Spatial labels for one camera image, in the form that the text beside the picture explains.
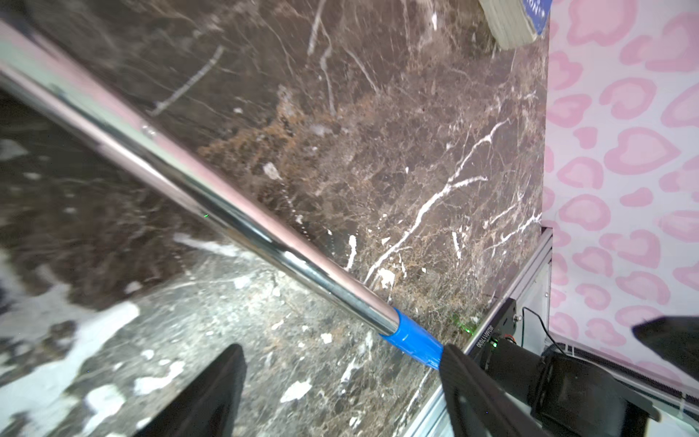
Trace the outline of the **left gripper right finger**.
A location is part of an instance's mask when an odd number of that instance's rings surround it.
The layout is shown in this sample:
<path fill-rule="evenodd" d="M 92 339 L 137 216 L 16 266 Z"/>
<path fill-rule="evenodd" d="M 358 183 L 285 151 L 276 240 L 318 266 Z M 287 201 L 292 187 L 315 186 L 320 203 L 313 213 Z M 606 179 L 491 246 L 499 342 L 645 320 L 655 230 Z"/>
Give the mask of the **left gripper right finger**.
<path fill-rule="evenodd" d="M 454 435 L 547 435 L 457 346 L 443 348 L 439 373 Z"/>

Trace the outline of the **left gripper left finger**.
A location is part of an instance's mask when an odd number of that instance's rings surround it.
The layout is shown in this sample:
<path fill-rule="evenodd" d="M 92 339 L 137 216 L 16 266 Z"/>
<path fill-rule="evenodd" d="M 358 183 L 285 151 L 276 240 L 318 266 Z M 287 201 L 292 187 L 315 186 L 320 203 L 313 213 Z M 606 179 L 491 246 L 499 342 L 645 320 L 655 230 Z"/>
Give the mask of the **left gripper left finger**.
<path fill-rule="evenodd" d="M 246 373 L 243 348 L 229 345 L 136 435 L 231 436 Z"/>

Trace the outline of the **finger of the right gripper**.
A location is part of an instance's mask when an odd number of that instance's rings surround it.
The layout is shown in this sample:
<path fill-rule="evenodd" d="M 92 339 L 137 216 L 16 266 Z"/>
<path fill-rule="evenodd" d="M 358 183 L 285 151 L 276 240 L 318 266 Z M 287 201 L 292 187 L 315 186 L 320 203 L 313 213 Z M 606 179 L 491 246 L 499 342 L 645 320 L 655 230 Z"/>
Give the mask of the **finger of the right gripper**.
<path fill-rule="evenodd" d="M 698 318 L 664 316 L 632 328 L 633 336 L 698 381 Z"/>

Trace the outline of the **chrome tool with blue grip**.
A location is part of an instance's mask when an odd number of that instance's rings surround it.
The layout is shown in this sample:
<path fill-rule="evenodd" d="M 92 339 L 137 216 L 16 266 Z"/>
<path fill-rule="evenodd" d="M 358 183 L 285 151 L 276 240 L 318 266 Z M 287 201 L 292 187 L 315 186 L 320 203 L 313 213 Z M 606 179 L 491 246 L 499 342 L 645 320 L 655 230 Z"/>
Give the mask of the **chrome tool with blue grip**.
<path fill-rule="evenodd" d="M 1 14 L 1 87 L 211 229 L 378 331 L 433 369 L 442 344 L 295 229 L 224 180 L 104 86 L 23 16 Z"/>

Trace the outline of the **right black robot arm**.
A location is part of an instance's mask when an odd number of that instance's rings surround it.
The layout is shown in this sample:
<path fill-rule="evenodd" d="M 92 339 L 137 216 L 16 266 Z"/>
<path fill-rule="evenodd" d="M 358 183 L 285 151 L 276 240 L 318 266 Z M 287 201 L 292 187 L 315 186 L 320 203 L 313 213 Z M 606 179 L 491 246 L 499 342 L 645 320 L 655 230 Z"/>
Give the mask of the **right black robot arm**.
<path fill-rule="evenodd" d="M 520 327 L 516 315 L 488 322 L 471 354 L 549 434 L 697 435 L 697 398 L 568 344 L 527 350 L 515 337 Z"/>

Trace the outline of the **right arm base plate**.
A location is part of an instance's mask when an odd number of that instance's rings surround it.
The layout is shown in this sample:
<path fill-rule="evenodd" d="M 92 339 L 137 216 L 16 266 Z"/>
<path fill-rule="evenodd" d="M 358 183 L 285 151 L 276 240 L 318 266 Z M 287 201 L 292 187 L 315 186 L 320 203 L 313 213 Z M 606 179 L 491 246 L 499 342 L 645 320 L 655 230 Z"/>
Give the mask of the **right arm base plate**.
<path fill-rule="evenodd" d="M 492 340 L 515 335 L 518 317 L 515 299 L 500 300 L 485 316 L 484 324 L 475 331 L 464 351 L 466 355 L 476 359 Z"/>

